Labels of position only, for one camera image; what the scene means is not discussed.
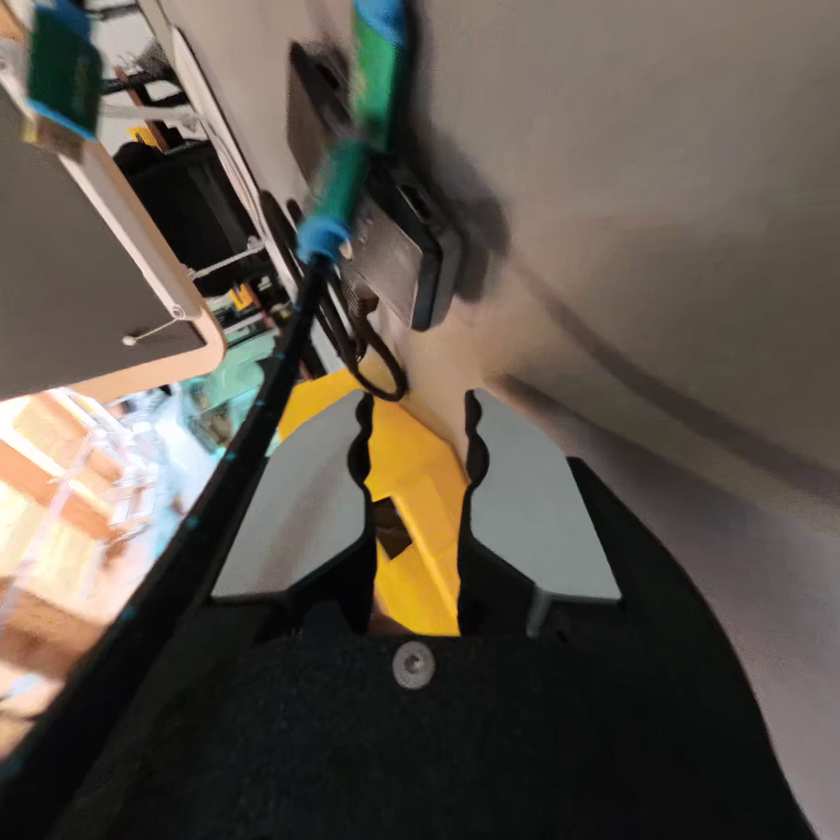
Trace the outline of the yellow plastic bin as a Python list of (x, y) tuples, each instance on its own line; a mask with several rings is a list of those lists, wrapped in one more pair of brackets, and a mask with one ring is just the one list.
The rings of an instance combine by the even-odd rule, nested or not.
[[(351, 391), (347, 371), (295, 386), (279, 423), (281, 443)], [(374, 595), (385, 614), (422, 635), (456, 636), (459, 524), (467, 482), (454, 451), (407, 410), (374, 399), (366, 479), (372, 501), (391, 497), (413, 545), (395, 560), (377, 550)]]

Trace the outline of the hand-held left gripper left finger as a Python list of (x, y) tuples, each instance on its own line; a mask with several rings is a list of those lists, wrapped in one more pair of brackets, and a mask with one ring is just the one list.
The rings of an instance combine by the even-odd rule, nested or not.
[(367, 634), (375, 525), (366, 486), (374, 399), (351, 391), (300, 425), (268, 458), (212, 602), (263, 605), (301, 627), (319, 604)]

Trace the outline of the black bin divider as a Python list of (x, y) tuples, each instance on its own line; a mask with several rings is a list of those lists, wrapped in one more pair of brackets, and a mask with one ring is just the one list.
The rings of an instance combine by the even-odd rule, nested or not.
[(373, 502), (374, 530), (388, 560), (395, 560), (413, 545), (410, 532), (391, 497)]

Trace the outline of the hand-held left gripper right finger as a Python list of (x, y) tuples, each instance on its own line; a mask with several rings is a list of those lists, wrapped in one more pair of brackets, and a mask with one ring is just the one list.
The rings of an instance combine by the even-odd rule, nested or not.
[(620, 606), (620, 586), (564, 451), (488, 391), (465, 394), (465, 434), (459, 634), (539, 636), (556, 607)]

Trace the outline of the black board with wooden rim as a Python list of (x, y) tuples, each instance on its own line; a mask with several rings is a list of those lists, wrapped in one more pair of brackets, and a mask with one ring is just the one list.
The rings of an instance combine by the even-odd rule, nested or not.
[(1, 98), (1, 395), (61, 386), (106, 402), (203, 375), (227, 349), (213, 314), (111, 155), (22, 139)]

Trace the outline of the black hdmi switch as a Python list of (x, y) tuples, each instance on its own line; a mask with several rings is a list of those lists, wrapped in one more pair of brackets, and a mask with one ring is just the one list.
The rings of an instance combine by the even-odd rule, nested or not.
[(344, 275), (419, 333), (445, 318), (464, 237), (438, 192), (403, 158), (375, 154), (356, 211)]

